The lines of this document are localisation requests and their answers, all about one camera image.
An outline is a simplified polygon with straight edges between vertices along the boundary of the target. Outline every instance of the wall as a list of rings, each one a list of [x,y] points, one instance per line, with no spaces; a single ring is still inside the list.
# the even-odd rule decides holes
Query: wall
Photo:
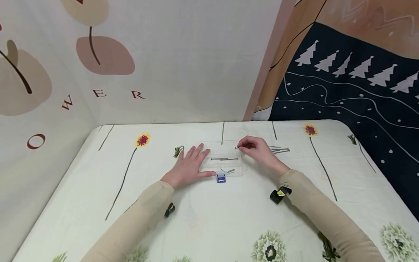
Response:
[[[281,1],[0,4],[0,261],[104,124],[243,119]]]

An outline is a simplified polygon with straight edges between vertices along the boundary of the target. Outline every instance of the green flower print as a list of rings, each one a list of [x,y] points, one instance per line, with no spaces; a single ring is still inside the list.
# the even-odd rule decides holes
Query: green flower print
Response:
[[[173,262],[192,262],[192,260],[188,257],[182,257],[182,258],[175,258]]]
[[[394,262],[413,262],[419,256],[419,248],[412,236],[392,222],[380,231],[381,244]]]
[[[285,262],[285,245],[278,232],[267,230],[253,244],[251,258],[254,262]]]
[[[67,252],[64,252],[61,255],[58,255],[58,256],[54,257],[52,262],[64,262],[67,258],[66,254],[67,254]]]
[[[125,262],[149,262],[148,249],[137,246],[136,249],[129,255]]]

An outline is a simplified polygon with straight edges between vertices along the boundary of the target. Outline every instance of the small blue box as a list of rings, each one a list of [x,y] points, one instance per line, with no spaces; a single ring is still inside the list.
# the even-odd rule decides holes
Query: small blue box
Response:
[[[217,183],[225,183],[225,175],[217,175]]]

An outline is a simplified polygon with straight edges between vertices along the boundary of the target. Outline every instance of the right hand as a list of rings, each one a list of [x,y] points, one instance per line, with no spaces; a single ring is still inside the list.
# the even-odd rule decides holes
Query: right hand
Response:
[[[261,137],[245,136],[238,142],[237,147],[241,152],[256,160],[258,164],[270,168],[280,177],[290,170],[271,152],[266,141]]]

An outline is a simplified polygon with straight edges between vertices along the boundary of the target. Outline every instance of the printed backdrop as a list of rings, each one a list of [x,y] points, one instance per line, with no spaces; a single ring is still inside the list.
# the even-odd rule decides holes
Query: printed backdrop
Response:
[[[2,1],[0,261],[93,128],[242,120],[280,5]]]
[[[411,0],[299,1],[253,116],[345,123],[416,218],[418,15]]]

